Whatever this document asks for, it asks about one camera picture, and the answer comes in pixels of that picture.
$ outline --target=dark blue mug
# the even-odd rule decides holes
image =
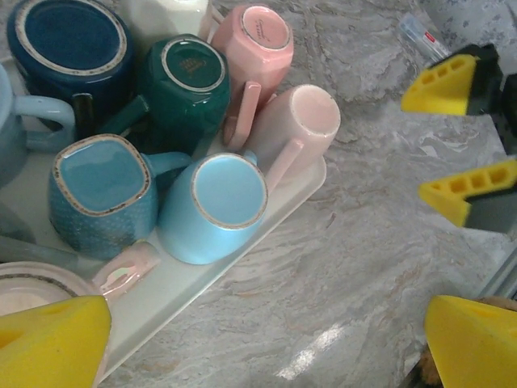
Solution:
[[[131,97],[132,38],[95,0],[23,0],[7,21],[7,41],[31,95],[74,107],[79,138],[93,135]]]

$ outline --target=rectangular tray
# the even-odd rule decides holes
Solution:
[[[7,58],[2,63],[11,78],[15,93],[26,94],[12,59]],[[46,130],[38,120],[24,118],[23,121],[26,129]],[[219,138],[209,153],[218,150],[222,150]],[[72,251],[59,239],[48,220],[47,185],[53,158],[51,154],[30,154],[21,174],[0,190],[0,202],[32,228],[38,244]],[[266,216],[257,234],[242,249],[211,265],[180,263],[164,252],[153,232],[149,242],[160,251],[162,262],[113,305],[111,349],[104,378],[260,243],[315,193],[325,178],[326,164],[320,158],[299,178],[288,184],[280,183],[270,195]],[[80,264],[83,268],[99,266],[99,262],[83,256],[80,256]]]

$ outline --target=mug handle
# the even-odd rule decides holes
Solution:
[[[158,250],[153,245],[136,242],[104,265],[91,282],[108,303],[113,303],[160,261]]]
[[[90,93],[77,93],[72,96],[75,115],[75,128],[78,140],[95,135],[94,98]]]
[[[104,124],[98,133],[112,133],[121,135],[139,119],[149,113],[149,104],[143,95],[135,97],[128,105],[122,108],[114,117]]]
[[[288,144],[282,149],[266,174],[266,184],[269,192],[275,190],[285,171],[288,170],[303,149],[304,143],[301,140],[291,139],[288,141]]]
[[[223,140],[228,150],[239,151],[248,140],[261,90],[262,86],[254,81],[248,81],[244,85],[237,116],[229,116],[225,122]]]
[[[27,131],[27,148],[34,151],[59,152],[75,142],[74,110],[65,101],[38,95],[15,97],[15,115],[52,120],[63,128],[56,132]]]
[[[181,152],[165,152],[163,154],[141,154],[153,176],[165,174],[168,171],[183,168],[192,163],[192,158]]]

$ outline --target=light blue mug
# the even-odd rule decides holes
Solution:
[[[158,216],[163,248],[188,264],[210,264],[246,244],[260,227],[267,186],[257,159],[215,154],[175,180]]]
[[[62,150],[50,172],[50,221],[74,250],[112,259],[147,238],[158,217],[155,177],[188,166],[186,154],[143,155],[117,135]]]
[[[21,116],[56,121],[57,132],[26,131]],[[6,69],[0,64],[0,187],[23,168],[29,150],[57,152],[75,141],[74,110],[59,99],[15,96]]]

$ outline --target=gray marble surface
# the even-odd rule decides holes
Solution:
[[[0,1],[2,26],[13,3]],[[431,296],[475,296],[515,245],[457,229],[418,199],[421,182],[504,153],[488,118],[400,112],[423,59],[396,26],[407,11],[425,16],[416,2],[262,3],[295,32],[283,89],[311,82],[341,108],[326,183],[101,388],[396,386],[418,358]]]

